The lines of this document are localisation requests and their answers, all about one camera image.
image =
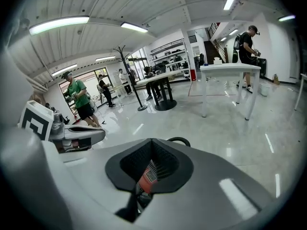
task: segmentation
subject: round black table base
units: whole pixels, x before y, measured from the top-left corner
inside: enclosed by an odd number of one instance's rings
[[[143,107],[139,107],[139,108],[138,108],[138,111],[143,111],[143,110],[145,110],[146,108],[147,108],[147,106],[144,105]]]
[[[176,105],[177,105],[177,101],[174,101],[174,100],[172,100],[172,101],[167,100],[166,102],[161,101],[161,102],[159,102],[159,105],[155,106],[155,109],[157,111],[167,111],[167,110],[174,108]]]

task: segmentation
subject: person in white shirt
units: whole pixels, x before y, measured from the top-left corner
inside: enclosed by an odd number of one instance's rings
[[[120,81],[121,81],[122,84],[128,83],[128,79],[124,77],[123,69],[119,69],[119,79],[120,79]],[[124,88],[125,88],[127,94],[132,94],[130,85],[127,85],[127,86],[125,86]]]

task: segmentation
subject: green shirt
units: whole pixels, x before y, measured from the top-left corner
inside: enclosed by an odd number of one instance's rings
[[[73,80],[72,83],[68,86],[67,92],[69,96],[72,96],[73,93],[79,93],[81,90],[86,89],[86,86],[81,80]],[[86,94],[80,96],[77,100],[75,100],[76,108],[79,108],[85,104],[88,104],[90,101],[86,97]]]

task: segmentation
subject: black shirt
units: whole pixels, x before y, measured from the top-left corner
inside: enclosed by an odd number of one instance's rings
[[[246,55],[251,58],[251,53],[244,49],[243,44],[248,43],[248,46],[251,48],[253,46],[253,41],[251,40],[251,36],[244,32],[239,39],[239,55],[241,57],[246,57]]]
[[[104,84],[105,84],[105,82],[101,79],[101,80],[99,81],[99,86],[100,86],[101,88],[103,88],[104,91],[109,91],[109,88],[108,88],[107,86],[104,86]]]

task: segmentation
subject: man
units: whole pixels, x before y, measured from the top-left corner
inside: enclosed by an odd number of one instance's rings
[[[254,50],[251,49],[252,45],[253,45],[253,41],[252,41],[252,37],[254,35],[256,35],[258,32],[257,27],[255,27],[254,25],[250,25],[248,27],[248,31],[244,32],[239,39],[239,56],[240,56],[240,60],[242,63],[244,64],[249,64],[249,65],[253,65],[253,61],[255,60],[254,58],[252,58],[251,54],[254,54],[255,56],[258,56],[258,53],[255,52]],[[253,93],[253,88],[250,85],[250,73],[245,72],[243,75],[243,79],[244,76],[246,78],[246,83],[247,85],[243,82],[242,87],[246,88],[247,90],[251,93]]]
[[[146,78],[149,78],[150,75],[153,75],[156,70],[160,70],[160,69],[157,68],[157,67],[144,67],[144,72],[145,72]],[[148,101],[148,100],[153,98],[152,93],[151,93],[150,84],[153,85],[153,88],[156,92],[158,101],[161,100],[162,96],[160,94],[159,82],[158,81],[152,81],[152,82],[146,84],[146,90],[147,90],[147,94],[148,94],[148,97],[146,98],[146,100]]]
[[[127,78],[124,77],[123,69],[119,69],[119,79],[120,79],[120,81],[121,81],[122,84],[128,83]],[[126,90],[127,94],[132,94],[130,85],[125,86],[125,90]]]
[[[104,76],[102,74],[100,74],[98,76],[98,83],[99,83],[99,86],[104,90],[103,91],[103,94],[109,104],[109,107],[113,107],[115,106],[115,104],[112,103],[112,97],[111,97],[111,93],[110,93],[110,90],[109,90],[109,84],[105,84],[105,82],[103,81],[103,78]]]
[[[75,106],[80,118],[93,127],[101,128],[98,119],[94,115],[91,108],[90,101],[86,96],[86,86],[84,83],[81,80],[73,79],[70,71],[66,71],[62,75],[62,79],[69,82],[67,95],[75,101]]]

